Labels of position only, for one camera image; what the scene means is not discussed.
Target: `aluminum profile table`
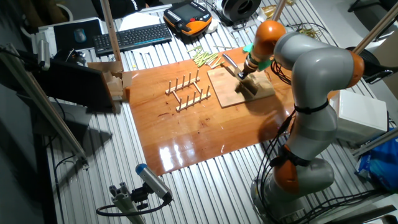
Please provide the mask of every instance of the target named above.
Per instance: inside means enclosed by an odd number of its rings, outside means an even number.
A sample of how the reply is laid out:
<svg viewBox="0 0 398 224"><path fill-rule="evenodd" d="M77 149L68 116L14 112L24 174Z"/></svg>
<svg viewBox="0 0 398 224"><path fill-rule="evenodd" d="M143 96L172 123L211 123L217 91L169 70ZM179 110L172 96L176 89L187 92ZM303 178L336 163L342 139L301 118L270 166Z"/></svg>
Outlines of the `aluminum profile table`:
<svg viewBox="0 0 398 224"><path fill-rule="evenodd" d="M271 4L276 3L262 1L261 6ZM145 9L142 12L159 16L164 22L163 11L168 7L170 5ZM192 54L187 53L187 50L198 45L212 53L225 50L222 47L215 47L216 45L243 47L251 43L254 38L257 26L260 24L255 20L256 17L256 14L252 16L256 22L254 26L239 31L219 26L216 32L200 35L187 45L173 38L169 43L155 45L148 54L124 52L121 54L124 69L138 70L188 60ZM280 21L284 25L314 22L325 26L308 0L297 1L297 4L287 6L282 11ZM115 20L117 30L121 23L122 19ZM102 30L106 33L104 22ZM337 44L327 32L322 32L318 38L330 45ZM49 41L51 53L56 52L55 38L46 27L32 38L33 45L36 46L40 39ZM113 59L112 55L98 58L93 49L84 50L84 53L88 62L108 62ZM375 98L363 80L348 90ZM283 144L284 141L285 138L280 138L279 144ZM47 149L58 223L63 223L62 219L65 223L129 223L124 217L108 218L97 216L95 213L96 208L112 204L108 190L110 185L126 182L130 190L142 185L142 180L135 173L135 167L146 161L128 103L121 103L120 114L94 114L82 145L86 150L90 168L82 169L79 162L74 159L60 165L57 169L60 201L52 166L72 153L59 139L53 142L53 150ZM162 175L161 179L173 192L174 202L158 212L144 215L146 222L262 223L253 209L249 191L251 181L256 176L263 157L262 147L262 144L256 144ZM349 149L346 142L335 141L319 155L332 165L335 171L335 183L321 192L305 196L305 211L330 198L373 189L370 183L362 182L354 174L356 160ZM356 207L371 202L372 200L368 200ZM156 196L150 196L150 208L157 207L160 203ZM334 210L313 222L325 223L354 209L353 207Z"/></svg>

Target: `metal pole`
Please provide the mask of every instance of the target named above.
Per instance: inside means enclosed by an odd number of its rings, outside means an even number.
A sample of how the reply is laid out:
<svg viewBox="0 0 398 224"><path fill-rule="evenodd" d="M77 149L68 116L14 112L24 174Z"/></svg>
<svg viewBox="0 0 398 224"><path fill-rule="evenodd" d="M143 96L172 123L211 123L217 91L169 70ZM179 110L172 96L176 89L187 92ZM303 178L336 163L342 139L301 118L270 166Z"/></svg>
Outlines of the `metal pole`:
<svg viewBox="0 0 398 224"><path fill-rule="evenodd" d="M114 59L117 62L121 62L122 57L120 56L120 49L118 44L118 38L116 37L116 31L113 26L113 18L111 8L108 0L101 0L102 12L104 14L106 27L108 28L109 39L111 41Z"/></svg>
<svg viewBox="0 0 398 224"><path fill-rule="evenodd" d="M6 46L6 50L18 55L17 50L11 44ZM20 59L6 53L0 53L0 60L4 62L7 68L15 76L17 81L32 98L37 107L41 110L55 130L57 130L61 138L68 144L68 146L70 146L73 152L80 159L86 161L87 157L85 151L80 146L72 132L69 130L61 116L58 114L57 110L55 110L55 108L52 106L51 102L45 95L43 89L37 83L34 76L25 70Z"/></svg>
<svg viewBox="0 0 398 224"><path fill-rule="evenodd" d="M365 152L368 152L372 149L374 149L377 146L380 146L381 144L390 141L393 138L398 137L398 128L394 128L392 131L387 132L386 134L383 134L379 138L377 138L374 141L369 142L368 144L362 146L361 148L357 149L354 151L353 156L358 157Z"/></svg>
<svg viewBox="0 0 398 224"><path fill-rule="evenodd" d="M355 47L354 53L360 54L363 49L385 28L390 22L395 19L398 14L398 2L387 12L387 14L377 23L367 36Z"/></svg>

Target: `black keyboard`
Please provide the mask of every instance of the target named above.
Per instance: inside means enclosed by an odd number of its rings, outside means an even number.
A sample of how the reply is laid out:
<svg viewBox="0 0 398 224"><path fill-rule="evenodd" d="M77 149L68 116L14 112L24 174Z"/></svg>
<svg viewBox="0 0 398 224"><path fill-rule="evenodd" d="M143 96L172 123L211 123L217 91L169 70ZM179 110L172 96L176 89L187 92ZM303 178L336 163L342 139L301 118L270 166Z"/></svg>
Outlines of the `black keyboard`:
<svg viewBox="0 0 398 224"><path fill-rule="evenodd" d="M157 24L134 28L116 33L120 51L146 47L168 42L172 39L166 24ZM97 57L113 54L109 34L94 36L95 54Z"/></svg>

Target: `wooden board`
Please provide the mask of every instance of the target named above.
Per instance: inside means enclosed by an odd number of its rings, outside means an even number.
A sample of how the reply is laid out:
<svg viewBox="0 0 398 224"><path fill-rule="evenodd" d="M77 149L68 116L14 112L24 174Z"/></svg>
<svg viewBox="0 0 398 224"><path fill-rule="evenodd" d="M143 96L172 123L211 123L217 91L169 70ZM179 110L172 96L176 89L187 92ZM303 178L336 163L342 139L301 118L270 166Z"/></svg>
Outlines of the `wooden board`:
<svg viewBox="0 0 398 224"><path fill-rule="evenodd" d="M236 63L243 63L247 55L242 49L226 53ZM131 112L146 162L157 175L272 139L293 111L290 86L267 69L275 95L221 108L210 87L212 97L176 112L178 101L173 94L165 94L169 80L188 77L189 72L196 74L197 69L192 60L186 60L133 71L132 85L127 89ZM209 69L202 66L199 71L200 88L211 85ZM190 85L178 95L193 96L195 90Z"/></svg>
<svg viewBox="0 0 398 224"><path fill-rule="evenodd" d="M232 66L228 68L221 67L207 71L222 108L275 95L274 87L264 71L254 72L245 78L245 81L253 82L258 88L256 95L253 96L247 89L242 88L238 79L231 74L230 71L233 71L234 68Z"/></svg>

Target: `power cord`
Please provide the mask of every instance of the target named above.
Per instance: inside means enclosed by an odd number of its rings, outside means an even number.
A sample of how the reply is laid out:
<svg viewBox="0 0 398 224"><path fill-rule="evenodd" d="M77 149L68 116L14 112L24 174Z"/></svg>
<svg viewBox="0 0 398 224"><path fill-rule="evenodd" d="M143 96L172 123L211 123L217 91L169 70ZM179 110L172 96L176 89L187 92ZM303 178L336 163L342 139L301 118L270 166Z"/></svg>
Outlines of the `power cord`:
<svg viewBox="0 0 398 224"><path fill-rule="evenodd" d="M156 212L160 209L162 209L164 206L168 205L170 201L165 200L161 205L159 205L156 208L148 209L145 211L140 211L140 212L127 212L127 213L108 213L108 212L101 212L101 210L107 209L107 208L116 208L115 205L106 205L101 208L97 208L95 211L98 215L102 215L105 217L125 217L125 216L132 216L132 215L145 215L148 213Z"/></svg>

